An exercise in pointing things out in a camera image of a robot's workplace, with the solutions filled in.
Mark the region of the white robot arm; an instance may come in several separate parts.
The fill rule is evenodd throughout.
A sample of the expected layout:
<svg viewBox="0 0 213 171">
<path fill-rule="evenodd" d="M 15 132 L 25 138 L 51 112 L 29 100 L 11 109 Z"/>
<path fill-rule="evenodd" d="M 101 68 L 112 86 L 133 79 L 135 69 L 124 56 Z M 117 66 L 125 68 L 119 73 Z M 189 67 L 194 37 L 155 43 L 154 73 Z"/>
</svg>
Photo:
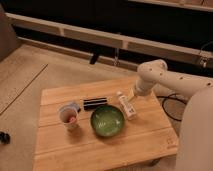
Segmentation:
<svg viewBox="0 0 213 171">
<path fill-rule="evenodd" d="M 213 98 L 213 78 L 169 71 L 164 60 L 144 62 L 138 66 L 137 79 L 128 98 L 132 100 L 137 96 L 147 96 L 156 84 L 188 98 Z"/>
</svg>

